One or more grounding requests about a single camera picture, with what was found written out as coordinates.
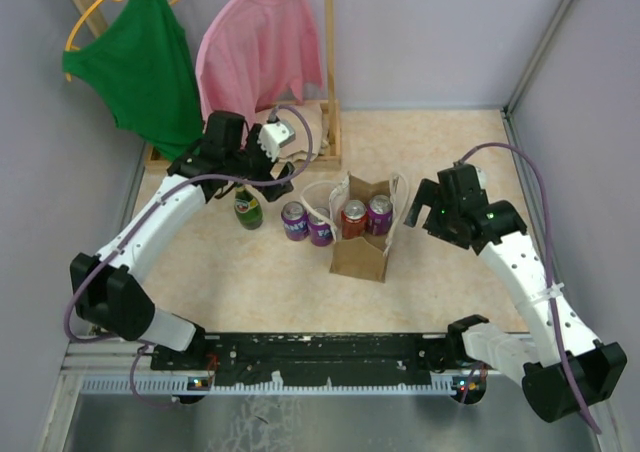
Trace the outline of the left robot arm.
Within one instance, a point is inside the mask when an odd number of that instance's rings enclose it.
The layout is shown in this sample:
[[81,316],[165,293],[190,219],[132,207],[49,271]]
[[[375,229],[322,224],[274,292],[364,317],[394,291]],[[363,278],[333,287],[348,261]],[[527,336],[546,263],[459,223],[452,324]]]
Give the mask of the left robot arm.
[[294,138],[294,129],[275,115],[249,126],[239,114],[212,113],[204,134],[171,163],[132,221],[95,254],[73,259],[73,297],[65,315],[127,341],[168,348],[186,368],[201,366],[208,356],[203,330],[157,307],[142,284],[179,229],[231,186],[249,184],[269,202],[291,192],[294,166],[286,163],[278,176],[271,170]]

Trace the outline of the red Coca-Cola can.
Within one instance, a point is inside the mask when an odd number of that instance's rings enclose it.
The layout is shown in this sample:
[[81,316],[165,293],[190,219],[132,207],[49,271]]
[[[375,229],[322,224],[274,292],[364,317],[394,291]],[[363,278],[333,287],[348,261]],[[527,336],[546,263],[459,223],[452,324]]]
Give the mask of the red Coca-Cola can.
[[360,200],[349,200],[341,211],[342,239],[350,240],[362,236],[367,227],[367,207]]

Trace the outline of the burlap canvas tote bag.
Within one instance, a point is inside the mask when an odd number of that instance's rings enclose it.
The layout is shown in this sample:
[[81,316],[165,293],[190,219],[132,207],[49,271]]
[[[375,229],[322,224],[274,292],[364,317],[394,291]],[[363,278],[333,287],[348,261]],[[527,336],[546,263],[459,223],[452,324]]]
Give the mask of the burlap canvas tote bag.
[[[320,180],[305,186],[300,202],[307,213],[326,221],[333,232],[333,252],[329,271],[333,274],[383,283],[392,244],[409,202],[409,181],[400,172],[369,183],[349,173],[340,181]],[[342,239],[341,211],[349,200],[365,204],[376,195],[386,195],[393,205],[393,222],[389,232],[373,236],[367,232],[354,239]]]

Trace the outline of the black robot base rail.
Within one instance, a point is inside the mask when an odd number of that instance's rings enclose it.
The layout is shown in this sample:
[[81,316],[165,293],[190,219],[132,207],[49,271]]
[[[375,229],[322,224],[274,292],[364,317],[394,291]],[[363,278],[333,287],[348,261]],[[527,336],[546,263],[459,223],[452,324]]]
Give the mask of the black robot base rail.
[[456,351],[448,335],[424,333],[209,333],[183,352],[151,353],[152,370],[200,370],[217,386],[262,385],[275,373],[295,388],[421,386],[473,366],[490,369]]

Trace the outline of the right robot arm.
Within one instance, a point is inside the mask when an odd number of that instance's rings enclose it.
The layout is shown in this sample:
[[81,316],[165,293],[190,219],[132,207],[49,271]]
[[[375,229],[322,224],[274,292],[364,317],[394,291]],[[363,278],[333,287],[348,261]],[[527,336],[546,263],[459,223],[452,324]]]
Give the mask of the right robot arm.
[[388,181],[394,221],[415,226],[423,207],[428,234],[471,250],[506,286],[531,335],[524,342],[475,314],[451,323],[437,370],[455,366],[492,368],[520,385],[545,422],[578,413],[587,423],[590,406],[607,400],[627,364],[616,343],[605,344],[584,324],[553,279],[527,232],[506,200],[489,201],[481,170],[459,161],[441,170],[438,179],[423,179],[411,202],[400,204],[402,175]]

